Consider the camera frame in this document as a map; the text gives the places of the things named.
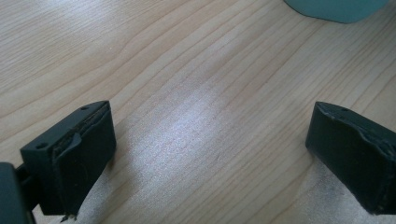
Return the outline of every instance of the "green container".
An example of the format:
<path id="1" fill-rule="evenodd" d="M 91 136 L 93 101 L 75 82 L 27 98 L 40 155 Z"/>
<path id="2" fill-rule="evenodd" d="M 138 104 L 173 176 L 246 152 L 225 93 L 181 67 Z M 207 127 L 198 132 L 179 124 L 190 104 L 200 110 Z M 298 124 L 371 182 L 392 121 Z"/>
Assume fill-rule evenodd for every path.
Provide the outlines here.
<path id="1" fill-rule="evenodd" d="M 327 21 L 360 21 L 383 7 L 388 0 L 285 0 L 297 12 Z"/>

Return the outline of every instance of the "wooden table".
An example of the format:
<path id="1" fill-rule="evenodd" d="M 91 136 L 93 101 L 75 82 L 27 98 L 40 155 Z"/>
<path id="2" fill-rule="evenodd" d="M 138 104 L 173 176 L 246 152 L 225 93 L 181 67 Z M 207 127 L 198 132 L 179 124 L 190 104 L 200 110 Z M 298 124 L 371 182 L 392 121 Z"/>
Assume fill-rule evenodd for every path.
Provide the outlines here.
<path id="1" fill-rule="evenodd" d="M 3 0 L 0 159 L 110 100 L 118 150 L 77 223 L 394 223 L 304 140 L 315 101 L 396 131 L 395 24 L 395 0 L 348 25 L 282 0 Z"/>

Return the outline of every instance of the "black plastic part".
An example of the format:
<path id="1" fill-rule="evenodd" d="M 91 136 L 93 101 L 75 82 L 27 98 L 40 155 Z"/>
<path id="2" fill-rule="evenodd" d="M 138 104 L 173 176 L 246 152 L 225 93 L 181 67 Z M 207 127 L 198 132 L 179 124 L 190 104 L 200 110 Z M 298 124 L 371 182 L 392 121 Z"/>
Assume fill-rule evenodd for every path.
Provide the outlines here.
<path id="1" fill-rule="evenodd" d="M 43 213 L 76 216 L 115 149 L 108 101 L 83 106 L 23 147 L 25 169 L 42 189 Z"/>
<path id="2" fill-rule="evenodd" d="M 316 102 L 306 147 L 371 214 L 396 214 L 396 133 L 338 105 Z"/>
<path id="3" fill-rule="evenodd" d="M 0 223 L 35 223 L 12 164 L 0 162 Z"/>

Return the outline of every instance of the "wood grain surface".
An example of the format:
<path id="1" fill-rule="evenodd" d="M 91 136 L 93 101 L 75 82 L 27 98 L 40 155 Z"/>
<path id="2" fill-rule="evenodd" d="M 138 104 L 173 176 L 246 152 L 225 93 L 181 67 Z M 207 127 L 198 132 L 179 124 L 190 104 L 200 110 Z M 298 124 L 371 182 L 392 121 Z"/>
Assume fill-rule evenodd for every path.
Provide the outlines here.
<path id="1" fill-rule="evenodd" d="M 115 159 L 66 223 L 395 223 L 304 147 L 315 101 L 396 131 L 395 95 L 395 0 L 353 24 L 282 0 L 0 1 L 1 161 L 112 106 Z"/>

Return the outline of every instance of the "screw hole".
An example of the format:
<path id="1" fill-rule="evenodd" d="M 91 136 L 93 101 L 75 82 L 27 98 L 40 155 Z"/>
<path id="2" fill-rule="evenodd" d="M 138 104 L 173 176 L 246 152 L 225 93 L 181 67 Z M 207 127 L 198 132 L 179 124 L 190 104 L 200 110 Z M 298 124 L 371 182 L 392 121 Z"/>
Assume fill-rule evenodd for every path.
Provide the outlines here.
<path id="1" fill-rule="evenodd" d="M 46 147 L 47 145 L 48 145 L 47 143 L 40 143 L 39 145 L 35 146 L 35 148 L 40 149 Z"/>

